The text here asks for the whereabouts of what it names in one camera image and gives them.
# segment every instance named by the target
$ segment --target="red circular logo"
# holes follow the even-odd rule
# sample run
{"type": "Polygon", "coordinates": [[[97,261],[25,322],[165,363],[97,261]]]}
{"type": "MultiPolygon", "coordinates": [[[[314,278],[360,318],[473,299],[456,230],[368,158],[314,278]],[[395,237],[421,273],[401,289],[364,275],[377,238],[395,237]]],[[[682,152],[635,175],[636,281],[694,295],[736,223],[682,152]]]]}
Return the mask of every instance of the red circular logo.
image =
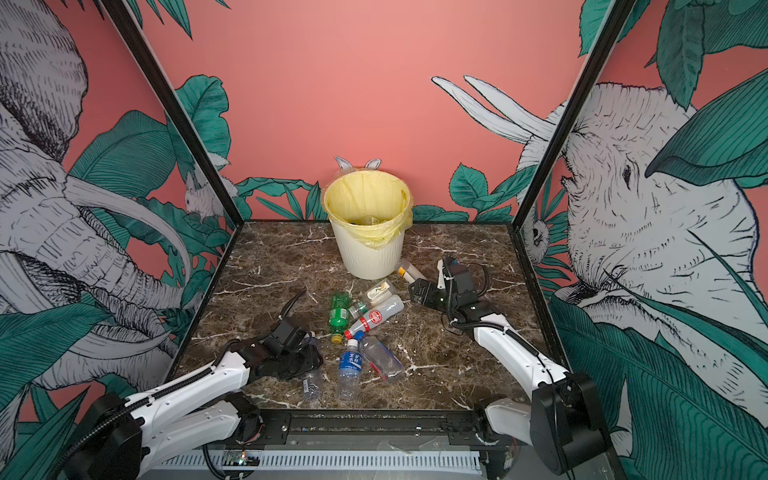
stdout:
{"type": "Polygon", "coordinates": [[[369,318],[371,319],[371,321],[372,321],[372,322],[374,322],[374,323],[381,323],[381,321],[382,321],[382,314],[381,314],[381,313],[379,313],[379,311],[378,311],[378,310],[373,310],[373,311],[371,312],[371,314],[370,314],[370,315],[368,315],[368,317],[369,317],[369,318]]]}

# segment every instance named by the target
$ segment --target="bottle with blue label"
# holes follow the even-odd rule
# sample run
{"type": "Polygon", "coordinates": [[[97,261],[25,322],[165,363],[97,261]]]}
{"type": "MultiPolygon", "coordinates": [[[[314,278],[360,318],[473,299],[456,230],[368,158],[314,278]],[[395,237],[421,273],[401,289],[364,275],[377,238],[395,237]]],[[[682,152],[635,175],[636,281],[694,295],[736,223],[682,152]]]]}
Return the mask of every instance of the bottle with blue label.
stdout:
{"type": "Polygon", "coordinates": [[[339,400],[357,399],[362,376],[362,355],[357,346],[364,335],[364,332],[358,332],[354,338],[347,340],[346,350],[339,359],[339,389],[336,392],[339,400]]]}

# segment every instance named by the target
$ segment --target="marble tabletop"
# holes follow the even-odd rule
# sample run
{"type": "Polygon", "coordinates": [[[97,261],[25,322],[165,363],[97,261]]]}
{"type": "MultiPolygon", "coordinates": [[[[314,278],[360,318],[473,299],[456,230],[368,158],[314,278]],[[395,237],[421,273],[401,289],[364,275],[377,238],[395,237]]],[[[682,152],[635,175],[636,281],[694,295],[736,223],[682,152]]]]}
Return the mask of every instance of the marble tabletop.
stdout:
{"type": "MultiPolygon", "coordinates": [[[[488,265],[491,286],[487,300],[536,348],[548,351],[528,288],[505,225],[417,224],[406,232],[402,255],[427,278],[436,280],[437,261],[445,253],[462,262],[488,265]]],[[[407,285],[396,273],[388,278],[406,307],[374,333],[407,368],[407,376],[385,386],[369,366],[364,367],[359,399],[336,398],[336,375],[343,346],[330,342],[329,302],[333,292],[346,290],[352,298],[375,280],[361,280],[342,263],[328,223],[252,222],[237,238],[230,259],[214,286],[196,329],[190,332],[175,376],[211,361],[224,343],[269,329],[280,308],[306,288],[292,317],[319,338],[323,354],[323,392],[303,399],[298,380],[263,378],[244,388],[262,408],[289,409],[468,409],[478,401],[502,395],[527,402],[520,385],[485,349],[466,335],[445,331],[440,314],[411,304],[407,285]]],[[[478,288],[482,270],[470,266],[478,288]]]]}

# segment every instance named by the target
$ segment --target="green plastic bottle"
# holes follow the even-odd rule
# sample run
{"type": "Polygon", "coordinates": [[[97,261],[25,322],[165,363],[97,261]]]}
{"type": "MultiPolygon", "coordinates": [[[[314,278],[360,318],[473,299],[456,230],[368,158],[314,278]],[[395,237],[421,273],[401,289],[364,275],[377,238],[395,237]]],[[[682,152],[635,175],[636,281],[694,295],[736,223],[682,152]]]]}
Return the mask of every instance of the green plastic bottle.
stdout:
{"type": "Polygon", "coordinates": [[[328,315],[328,323],[331,326],[331,342],[341,343],[344,340],[344,331],[349,326],[349,294],[336,292],[331,299],[331,310],[328,315]]]}

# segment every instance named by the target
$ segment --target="white trash can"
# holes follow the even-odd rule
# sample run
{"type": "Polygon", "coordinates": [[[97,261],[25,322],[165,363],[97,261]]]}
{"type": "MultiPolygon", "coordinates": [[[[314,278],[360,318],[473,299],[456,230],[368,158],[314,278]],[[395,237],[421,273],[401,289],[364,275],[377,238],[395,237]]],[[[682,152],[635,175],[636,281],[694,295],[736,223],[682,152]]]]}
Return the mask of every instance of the white trash can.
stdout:
{"type": "Polygon", "coordinates": [[[413,200],[405,182],[379,170],[353,170],[323,190],[323,208],[344,267],[376,280],[395,270],[405,231],[413,225],[413,200]]]}

